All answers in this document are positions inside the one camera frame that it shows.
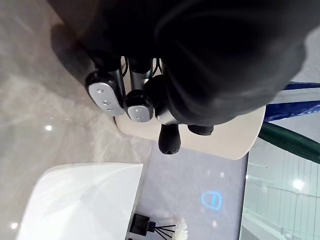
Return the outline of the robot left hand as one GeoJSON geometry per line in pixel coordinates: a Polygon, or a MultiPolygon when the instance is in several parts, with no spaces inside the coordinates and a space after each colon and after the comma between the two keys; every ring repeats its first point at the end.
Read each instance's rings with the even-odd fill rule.
{"type": "Polygon", "coordinates": [[[268,104],[302,69],[320,25],[317,0],[52,0],[125,110],[161,121],[158,146],[181,145],[179,125],[216,125],[268,104]]]}

